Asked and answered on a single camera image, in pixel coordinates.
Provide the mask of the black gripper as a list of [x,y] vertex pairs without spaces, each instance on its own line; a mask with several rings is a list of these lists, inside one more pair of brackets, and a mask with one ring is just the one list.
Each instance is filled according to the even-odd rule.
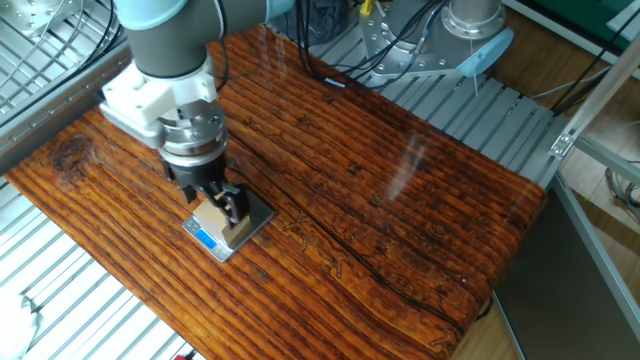
[[168,180],[174,182],[191,204],[197,198],[197,190],[218,208],[234,229],[249,214],[250,203],[247,188],[242,184],[230,184],[226,178],[227,156],[222,152],[210,159],[177,157],[161,152],[163,169]]

